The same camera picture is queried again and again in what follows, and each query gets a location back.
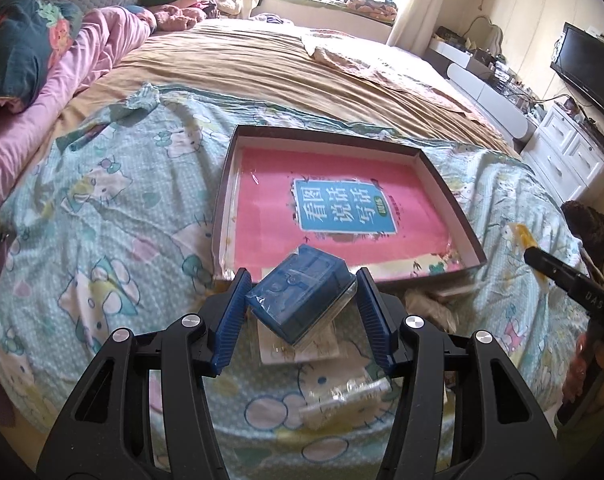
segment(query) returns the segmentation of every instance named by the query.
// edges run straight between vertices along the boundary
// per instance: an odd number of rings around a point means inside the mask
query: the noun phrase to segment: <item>floral pillow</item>
[[[0,105],[13,113],[30,106],[81,24],[75,4],[1,0]]]

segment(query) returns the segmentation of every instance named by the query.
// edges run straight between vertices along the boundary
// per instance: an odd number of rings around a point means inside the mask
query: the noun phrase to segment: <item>television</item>
[[[557,41],[551,68],[604,113],[604,42],[569,23]]]

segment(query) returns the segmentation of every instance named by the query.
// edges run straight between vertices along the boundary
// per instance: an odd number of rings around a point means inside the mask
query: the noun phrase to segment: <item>white wall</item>
[[[438,24],[458,33],[465,32],[474,17],[485,14],[504,32],[502,50],[509,65],[522,81],[541,98],[567,92],[566,85],[550,67],[554,44],[565,22],[586,30],[593,26],[604,33],[602,0],[445,0]],[[579,101],[590,104],[575,89]],[[594,107],[586,108],[604,133],[604,116]],[[604,213],[604,192],[592,204]]]
[[[278,14],[300,27],[331,28],[351,36],[380,43],[386,43],[391,32],[390,25],[369,20],[357,14],[351,14],[343,10],[326,9],[325,7],[310,7],[282,0],[263,0],[261,6],[253,9],[251,15],[255,16],[255,14],[261,12]]]

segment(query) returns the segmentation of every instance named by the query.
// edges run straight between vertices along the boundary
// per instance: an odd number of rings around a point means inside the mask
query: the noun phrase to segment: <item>blue plastic box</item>
[[[294,345],[354,280],[344,260],[300,245],[246,299],[264,325]]]

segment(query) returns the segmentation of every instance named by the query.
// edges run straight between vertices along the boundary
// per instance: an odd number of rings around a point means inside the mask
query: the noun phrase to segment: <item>pink book cover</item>
[[[410,164],[246,147],[236,193],[229,266],[255,278],[301,244],[352,270],[366,266],[381,281],[463,268]]]

